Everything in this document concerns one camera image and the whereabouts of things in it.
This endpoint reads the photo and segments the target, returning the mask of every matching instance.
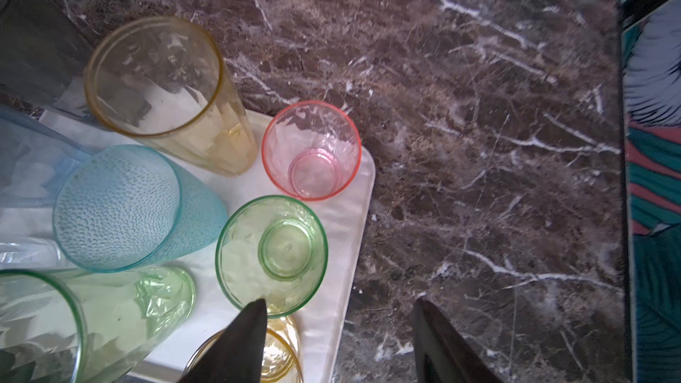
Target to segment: yellow glass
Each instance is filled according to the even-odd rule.
[[[90,110],[108,128],[234,176],[258,146],[215,41],[189,21],[150,17],[110,34],[85,74]]]
[[[201,357],[222,335],[222,331],[214,334],[192,355],[184,368],[187,374]],[[300,366],[300,336],[298,326],[293,317],[267,320],[267,334],[262,355],[261,383],[302,383]]]

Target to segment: black pointed object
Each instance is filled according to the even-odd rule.
[[[418,299],[411,322],[419,383],[501,383],[431,302]]]
[[[251,302],[178,383],[260,383],[267,306]]]

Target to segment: pink glass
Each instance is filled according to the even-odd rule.
[[[300,200],[343,191],[360,168],[362,141],[335,106],[305,101],[284,108],[267,126],[262,162],[277,188]]]

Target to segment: blue glass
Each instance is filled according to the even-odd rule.
[[[52,215],[68,259],[117,272],[176,259],[217,240],[222,201],[153,149],[118,145],[92,156],[66,181]]]
[[[50,207],[90,152],[28,115],[0,106],[0,207]]]

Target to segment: green glass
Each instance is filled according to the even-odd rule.
[[[238,209],[215,252],[227,298],[239,309],[263,298],[268,318],[302,308],[321,285],[327,261],[321,222],[305,204],[283,195],[260,197]]]
[[[0,271],[0,382],[111,383],[192,312],[179,268]]]

